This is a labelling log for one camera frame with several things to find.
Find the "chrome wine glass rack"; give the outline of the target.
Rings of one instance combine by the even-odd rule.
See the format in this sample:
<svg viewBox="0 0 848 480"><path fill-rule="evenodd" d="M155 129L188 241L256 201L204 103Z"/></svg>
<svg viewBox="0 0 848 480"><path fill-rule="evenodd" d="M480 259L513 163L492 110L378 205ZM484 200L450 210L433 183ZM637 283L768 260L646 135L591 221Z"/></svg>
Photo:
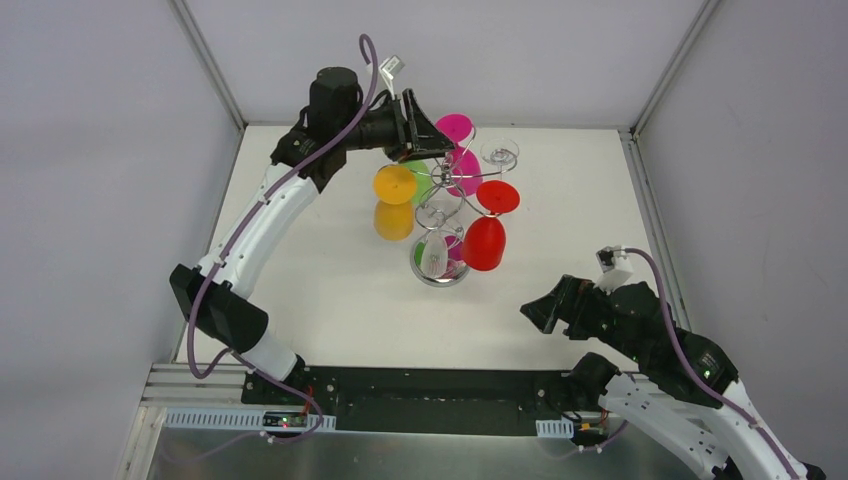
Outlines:
<svg viewBox="0 0 848 480"><path fill-rule="evenodd" d="M506 233L500 217L516 210L520 194L502 176L516 168L520 149L506 138L490 139L481 156L471 149L472 129L463 145L438 159L427 171L430 181L414 206L424 229L410 248L412 272L422 283L447 288L470 271L491 271L503 258Z"/></svg>

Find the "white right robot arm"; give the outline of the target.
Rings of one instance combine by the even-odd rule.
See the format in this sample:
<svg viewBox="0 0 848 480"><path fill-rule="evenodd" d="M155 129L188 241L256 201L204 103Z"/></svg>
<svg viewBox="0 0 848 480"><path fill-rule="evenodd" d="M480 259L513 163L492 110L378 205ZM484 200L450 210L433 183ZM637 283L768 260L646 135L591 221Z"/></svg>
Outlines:
<svg viewBox="0 0 848 480"><path fill-rule="evenodd" d="M645 282L607 293L594 282L563 276L521 313L544 334L566 324L571 340L598 339L633 360L685 415L650 399L600 354L584 355L565 378L576 407L621 417L681 460L700 479L823 479L774 438L727 354L710 339L666 319L669 307Z"/></svg>

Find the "red wine glass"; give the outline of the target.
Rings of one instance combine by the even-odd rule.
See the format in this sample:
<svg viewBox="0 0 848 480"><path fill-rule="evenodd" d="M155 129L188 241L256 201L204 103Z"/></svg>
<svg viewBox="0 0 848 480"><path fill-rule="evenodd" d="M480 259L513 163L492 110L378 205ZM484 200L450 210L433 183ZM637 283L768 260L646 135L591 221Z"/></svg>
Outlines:
<svg viewBox="0 0 848 480"><path fill-rule="evenodd" d="M490 180L480 185L476 199L484 214L467 229L461 256L471 269L492 271L500 265L506 248L506 230L500 217L516 210L521 197L510 183Z"/></svg>

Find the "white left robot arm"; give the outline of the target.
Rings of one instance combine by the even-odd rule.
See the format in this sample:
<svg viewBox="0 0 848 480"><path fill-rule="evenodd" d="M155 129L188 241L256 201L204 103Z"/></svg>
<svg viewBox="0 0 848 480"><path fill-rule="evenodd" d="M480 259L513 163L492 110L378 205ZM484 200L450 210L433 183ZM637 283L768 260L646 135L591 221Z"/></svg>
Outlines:
<svg viewBox="0 0 848 480"><path fill-rule="evenodd" d="M423 113L414 92L400 97L362 89L345 67L321 69L308 104L271 154L250 204L219 243L195 265L177 265L169 277L188 333L221 342L253 369L268 375L266 389L281 404L305 390L303 359L271 332L269 316L249 301L271 253L300 215L356 150L380 149L404 163L445 156L456 146Z"/></svg>

